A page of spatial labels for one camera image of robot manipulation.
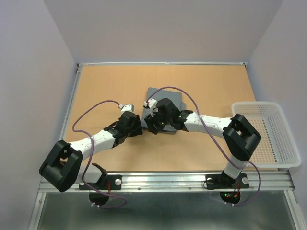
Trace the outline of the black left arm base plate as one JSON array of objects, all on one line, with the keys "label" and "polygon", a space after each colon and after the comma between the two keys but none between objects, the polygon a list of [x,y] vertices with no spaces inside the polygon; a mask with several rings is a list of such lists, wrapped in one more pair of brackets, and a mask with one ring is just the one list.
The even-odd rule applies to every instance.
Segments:
[{"label": "black left arm base plate", "polygon": [[98,190],[121,190],[121,174],[104,174],[96,183],[88,183],[91,187]]}]

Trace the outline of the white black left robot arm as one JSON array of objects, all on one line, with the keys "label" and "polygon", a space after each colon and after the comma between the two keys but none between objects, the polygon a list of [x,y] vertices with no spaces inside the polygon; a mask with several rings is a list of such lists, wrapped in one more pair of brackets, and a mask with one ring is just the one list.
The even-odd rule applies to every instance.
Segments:
[{"label": "white black left robot arm", "polygon": [[42,163],[39,174],[60,192],[65,192],[82,181],[85,170],[81,166],[91,154],[112,149],[122,144],[126,138],[142,134],[140,117],[132,112],[124,112],[118,121],[105,127],[90,138],[68,143],[59,140]]}]

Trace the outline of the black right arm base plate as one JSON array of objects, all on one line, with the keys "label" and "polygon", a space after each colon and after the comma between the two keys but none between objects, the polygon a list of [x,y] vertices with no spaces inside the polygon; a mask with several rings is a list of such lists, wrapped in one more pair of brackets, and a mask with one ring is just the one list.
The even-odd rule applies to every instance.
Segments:
[{"label": "black right arm base plate", "polygon": [[247,189],[249,188],[249,183],[248,181],[244,183],[244,178],[247,179],[247,175],[245,173],[240,174],[236,179],[232,179],[223,173],[208,174],[205,176],[203,187],[208,190],[235,189],[238,187],[241,189]]}]

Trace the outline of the grey long sleeve shirt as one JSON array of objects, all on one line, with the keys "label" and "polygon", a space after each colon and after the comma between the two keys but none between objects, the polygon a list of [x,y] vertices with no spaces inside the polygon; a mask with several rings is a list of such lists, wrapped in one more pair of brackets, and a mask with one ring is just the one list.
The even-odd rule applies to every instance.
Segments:
[{"label": "grey long sleeve shirt", "polygon": [[[185,110],[187,108],[186,103],[182,100],[181,92],[173,92],[168,90],[161,90],[151,97],[151,99],[156,100],[157,102],[162,100],[163,102],[170,102],[173,104],[173,107],[176,107],[178,110]],[[145,118],[150,115],[150,109],[144,108],[141,116],[141,126],[143,129],[148,130],[148,126],[145,122]],[[175,134],[177,131],[171,126],[166,125],[160,133]]]}]

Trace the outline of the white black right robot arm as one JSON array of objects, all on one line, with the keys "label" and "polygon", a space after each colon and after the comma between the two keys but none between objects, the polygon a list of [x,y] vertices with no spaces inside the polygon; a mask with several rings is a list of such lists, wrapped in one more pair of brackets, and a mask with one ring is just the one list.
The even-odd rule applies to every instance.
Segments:
[{"label": "white black right robot arm", "polygon": [[170,125],[177,131],[208,134],[214,142],[215,137],[223,138],[231,153],[221,173],[221,183],[226,187],[238,182],[239,175],[262,139],[254,126],[240,114],[219,118],[199,115],[191,110],[171,113],[156,109],[155,113],[147,115],[144,120],[148,131],[154,134]]}]

